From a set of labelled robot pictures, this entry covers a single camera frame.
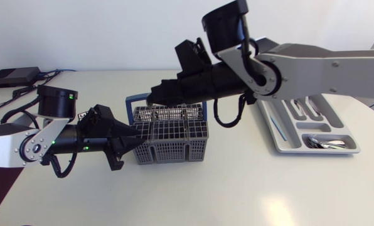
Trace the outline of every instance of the black cable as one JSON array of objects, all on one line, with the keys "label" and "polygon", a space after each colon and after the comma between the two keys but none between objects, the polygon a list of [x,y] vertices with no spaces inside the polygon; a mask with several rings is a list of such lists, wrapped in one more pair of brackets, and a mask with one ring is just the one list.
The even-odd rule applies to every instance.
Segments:
[{"label": "black cable", "polygon": [[26,110],[26,109],[29,109],[30,107],[32,107],[32,106],[34,106],[35,104],[37,104],[41,99],[42,99],[42,97],[39,97],[39,96],[38,96],[35,100],[32,100],[30,103],[28,103],[28,104],[26,104],[26,105],[23,105],[23,106],[21,106],[21,107],[19,107],[19,108],[17,108],[17,109],[14,109],[14,110],[11,110],[11,111],[7,112],[7,113],[3,116],[3,118],[0,120],[0,123],[1,123],[1,124],[6,123],[7,120],[8,120],[11,116],[17,114],[18,112],[22,112],[22,111],[24,111],[24,110]]},{"label": "black cable", "polygon": [[69,161],[70,163],[68,164],[67,168],[63,172],[61,172],[60,163],[57,160],[57,157],[55,155],[52,155],[50,157],[50,163],[53,167],[53,171],[55,172],[56,176],[58,178],[66,177],[73,169],[76,158],[77,158],[77,153],[73,153],[72,158]]},{"label": "black cable", "polygon": [[21,111],[22,113],[26,114],[31,120],[32,122],[34,123],[35,125],[35,128],[39,129],[39,125],[38,125],[38,122],[36,121],[35,117],[33,115],[31,115],[31,113],[29,113],[28,111],[26,110],[22,110]]},{"label": "black cable", "polygon": [[250,38],[250,44],[255,48],[254,56],[257,56],[259,54],[259,49],[260,49],[257,41],[253,38]]},{"label": "black cable", "polygon": [[232,128],[233,126],[236,126],[238,122],[240,121],[240,119],[242,118],[245,102],[246,102],[245,94],[242,94],[238,98],[238,114],[237,114],[236,119],[233,122],[223,123],[219,119],[219,116],[218,116],[218,99],[215,99],[215,101],[213,102],[213,115],[215,116],[215,120],[219,123],[219,125],[226,127],[226,128]]},{"label": "black cable", "polygon": [[250,35],[248,33],[248,27],[247,27],[247,22],[245,20],[245,16],[242,16],[241,20],[242,20],[243,35],[244,35],[244,39],[242,41],[242,58],[243,58],[244,69],[255,80],[255,83],[257,83],[260,86],[263,86],[267,83],[267,81],[264,76],[257,74],[255,72],[251,59],[250,59],[250,55],[251,55],[250,43],[252,43],[256,47],[255,55],[258,55],[258,52],[259,52],[258,44],[254,39],[250,40]]}]

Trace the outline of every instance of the white plastic tray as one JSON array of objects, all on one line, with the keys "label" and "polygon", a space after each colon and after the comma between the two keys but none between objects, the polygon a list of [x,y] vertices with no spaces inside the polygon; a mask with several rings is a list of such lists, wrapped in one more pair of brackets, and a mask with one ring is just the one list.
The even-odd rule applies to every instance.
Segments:
[{"label": "white plastic tray", "polygon": [[[343,121],[322,94],[298,101],[305,111],[304,115],[293,100],[258,101],[279,152],[325,154],[354,154],[360,152],[349,129],[343,124]],[[321,116],[315,112],[309,101],[312,101]],[[312,148],[308,141],[309,136],[320,141],[344,141],[347,149]]]}]

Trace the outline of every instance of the wire mesh basket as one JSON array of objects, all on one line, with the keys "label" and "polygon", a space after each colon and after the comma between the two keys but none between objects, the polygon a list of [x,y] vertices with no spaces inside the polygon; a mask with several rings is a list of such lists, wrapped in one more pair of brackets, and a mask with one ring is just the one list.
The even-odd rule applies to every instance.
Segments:
[{"label": "wire mesh basket", "polygon": [[129,123],[140,131],[137,137],[146,139],[133,150],[138,164],[203,161],[208,140],[206,103],[142,106],[131,113],[131,102],[144,100],[141,95],[126,98]]}]

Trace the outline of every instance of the table surface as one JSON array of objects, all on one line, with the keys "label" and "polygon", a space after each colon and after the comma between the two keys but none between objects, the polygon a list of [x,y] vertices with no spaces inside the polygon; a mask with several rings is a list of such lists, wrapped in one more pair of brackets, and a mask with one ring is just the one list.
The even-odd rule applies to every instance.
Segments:
[{"label": "table surface", "polygon": [[[125,98],[176,73],[64,72],[49,85],[77,90],[78,113],[102,104],[127,123]],[[0,102],[13,90],[0,89]],[[35,97],[2,108],[0,118]],[[79,154],[64,179],[51,166],[25,168],[0,206],[0,225],[374,225],[374,111],[352,97],[326,97],[359,154],[278,153],[257,105],[225,129],[209,101],[203,162],[140,166],[129,152],[123,169],[111,171],[96,152]],[[221,99],[219,113],[231,121],[237,98]]]}]

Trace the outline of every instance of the basket handle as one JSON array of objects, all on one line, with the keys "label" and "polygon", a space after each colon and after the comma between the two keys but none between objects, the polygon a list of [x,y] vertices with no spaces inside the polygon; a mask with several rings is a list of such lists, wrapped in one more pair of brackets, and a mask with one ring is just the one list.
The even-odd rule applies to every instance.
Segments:
[{"label": "basket handle", "polygon": [[[132,109],[131,103],[140,100],[146,100],[148,95],[151,93],[146,94],[137,94],[126,97],[126,109],[127,109],[127,117],[129,118],[129,125],[133,125],[134,117],[132,116]],[[202,111],[203,111],[203,120],[206,121],[206,101],[202,102]]]}]

